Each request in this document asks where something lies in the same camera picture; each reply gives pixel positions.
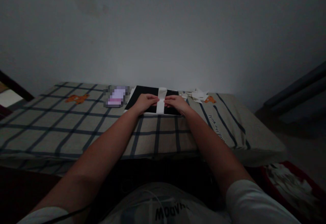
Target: cable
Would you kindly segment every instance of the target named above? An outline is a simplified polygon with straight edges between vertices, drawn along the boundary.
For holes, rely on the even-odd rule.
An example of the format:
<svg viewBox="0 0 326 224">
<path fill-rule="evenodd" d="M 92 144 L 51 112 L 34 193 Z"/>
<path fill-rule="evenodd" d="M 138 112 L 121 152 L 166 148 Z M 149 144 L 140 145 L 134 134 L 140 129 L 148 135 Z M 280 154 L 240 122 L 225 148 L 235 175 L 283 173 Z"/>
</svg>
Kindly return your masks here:
<svg viewBox="0 0 326 224">
<path fill-rule="evenodd" d="M 165 212 L 164 212 L 164 207 L 163 207 L 161 201 L 159 200 L 159 198 L 157 197 L 157 195 L 154 194 L 153 192 L 149 191 L 149 190 L 143 190 L 143 192 L 148 192 L 148 193 L 150 193 L 151 195 L 153 195 L 157 199 L 157 201 L 159 202 L 160 206 L 162 207 L 162 211 L 163 211 L 163 215 L 164 215 L 163 222 L 164 222 L 164 224 L 167 224 L 167 219 L 166 219 L 166 215 L 165 215 Z M 49 221 L 46 221 L 46 222 L 43 222 L 42 224 L 54 224 L 54 223 L 57 223 L 59 221 L 65 220 L 65 219 L 67 219 L 69 217 L 72 217 L 72 216 L 74 216 L 76 214 L 79 214 L 79 213 L 83 212 L 87 208 L 91 207 L 92 204 L 93 204 L 93 202 L 90 203 L 89 205 L 85 206 L 82 209 L 76 210 L 74 212 L 68 213 L 67 215 L 60 216 L 60 217 L 54 218 L 54 219 L 49 220 Z"/>
<path fill-rule="evenodd" d="M 163 205 L 162 205 L 161 201 L 159 200 L 159 198 L 153 192 L 151 192 L 149 190 L 143 190 L 143 192 L 149 192 L 150 194 L 152 194 L 157 199 L 157 201 L 160 203 L 160 205 L 162 207 L 163 215 L 165 217 L 165 218 L 163 218 L 164 224 L 167 224 L 167 219 L 166 219 L 166 216 L 165 216 L 164 208 L 163 208 Z"/>
<path fill-rule="evenodd" d="M 89 205 L 85 206 L 85 207 L 82 208 L 82 209 L 76 210 L 76 211 L 74 211 L 74 212 L 68 213 L 67 215 L 60 216 L 60 217 L 54 218 L 54 219 L 49 220 L 49 221 L 46 221 L 46 222 L 43 222 L 42 224 L 53 224 L 53 223 L 57 223 L 57 222 L 59 222 L 59 221 L 65 220 L 65 219 L 67 219 L 67 218 L 69 218 L 69 217 L 72 217 L 72 216 L 74 216 L 74 215 L 76 215 L 76 214 L 78 214 L 78 213 L 83 212 L 84 210 L 86 210 L 87 208 L 89 208 L 92 204 L 93 204 L 93 202 L 90 203 Z"/>
</svg>

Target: plaid bed sheet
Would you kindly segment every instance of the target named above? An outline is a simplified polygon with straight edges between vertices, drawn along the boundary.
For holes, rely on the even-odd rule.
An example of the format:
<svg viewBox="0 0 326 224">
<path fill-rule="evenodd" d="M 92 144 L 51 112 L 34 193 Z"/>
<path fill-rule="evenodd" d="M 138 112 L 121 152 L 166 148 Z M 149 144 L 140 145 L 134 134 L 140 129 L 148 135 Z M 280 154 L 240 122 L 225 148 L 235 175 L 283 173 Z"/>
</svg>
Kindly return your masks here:
<svg viewBox="0 0 326 224">
<path fill-rule="evenodd" d="M 74 163 L 75 161 L 72 160 L 52 158 L 24 160 L 11 157 L 0 160 L 0 166 L 3 167 L 57 176 L 64 176 Z"/>
<path fill-rule="evenodd" d="M 62 82 L 0 121 L 0 158 L 6 159 L 0 165 L 8 165 L 8 158 L 22 160 L 20 169 L 38 164 L 44 170 L 46 161 L 57 160 L 61 160 L 62 166 L 70 165 L 123 114 L 125 106 L 104 107 L 105 89 L 106 85 Z M 89 97 L 82 104 L 66 103 L 73 94 Z M 216 104 L 198 104 L 191 98 L 187 102 L 230 148 L 268 152 L 267 163 L 277 162 L 270 162 L 276 155 L 276 159 L 282 158 L 282 143 L 232 95 L 210 95 Z M 257 143 L 267 138 L 270 143 Z M 185 152 L 197 154 L 198 150 L 184 117 L 142 115 L 122 159 Z M 245 163 L 248 157 L 253 158 L 247 154 L 242 161 Z"/>
</svg>

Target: white tape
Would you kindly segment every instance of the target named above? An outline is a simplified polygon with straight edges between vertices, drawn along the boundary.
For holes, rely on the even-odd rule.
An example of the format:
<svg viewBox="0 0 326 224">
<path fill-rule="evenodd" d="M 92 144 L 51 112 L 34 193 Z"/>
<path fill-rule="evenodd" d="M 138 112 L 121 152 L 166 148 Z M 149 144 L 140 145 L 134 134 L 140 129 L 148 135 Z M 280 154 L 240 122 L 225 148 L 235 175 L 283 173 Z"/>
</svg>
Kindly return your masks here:
<svg viewBox="0 0 326 224">
<path fill-rule="evenodd" d="M 156 113 L 157 114 L 164 114 L 164 99 L 166 97 L 167 89 L 166 88 L 159 88 L 159 101 L 157 102 L 156 106 Z"/>
</svg>

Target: white shirt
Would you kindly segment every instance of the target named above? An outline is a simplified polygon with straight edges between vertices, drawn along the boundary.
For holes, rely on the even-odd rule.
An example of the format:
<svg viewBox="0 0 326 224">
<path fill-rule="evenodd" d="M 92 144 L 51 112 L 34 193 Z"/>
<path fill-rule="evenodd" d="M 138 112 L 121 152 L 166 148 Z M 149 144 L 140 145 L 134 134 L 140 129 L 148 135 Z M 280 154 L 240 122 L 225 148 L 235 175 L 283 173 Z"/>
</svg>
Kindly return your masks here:
<svg viewBox="0 0 326 224">
<path fill-rule="evenodd" d="M 214 212 L 194 196 L 167 183 L 146 184 L 125 197 L 106 223 L 300 223 L 289 211 L 248 180 L 234 182 L 226 194 L 227 212 Z M 58 207 L 37 210 L 18 224 L 41 224 L 68 214 Z M 58 222 L 72 224 L 70 217 Z"/>
</svg>

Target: person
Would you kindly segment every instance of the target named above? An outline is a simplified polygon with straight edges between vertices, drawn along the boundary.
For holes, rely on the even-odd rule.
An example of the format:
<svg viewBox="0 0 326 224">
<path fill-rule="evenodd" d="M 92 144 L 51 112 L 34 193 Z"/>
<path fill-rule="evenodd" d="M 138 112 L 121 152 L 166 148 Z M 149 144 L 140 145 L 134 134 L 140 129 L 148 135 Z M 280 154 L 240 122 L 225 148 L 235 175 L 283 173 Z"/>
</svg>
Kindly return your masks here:
<svg viewBox="0 0 326 224">
<path fill-rule="evenodd" d="M 101 184 L 125 151 L 138 117 L 158 101 L 157 96 L 141 94 L 19 224 L 83 223 Z M 186 118 L 231 219 L 170 184 L 149 183 L 126 196 L 102 223 L 299 223 L 257 186 L 231 149 L 181 96 L 167 96 L 164 103 Z"/>
</svg>

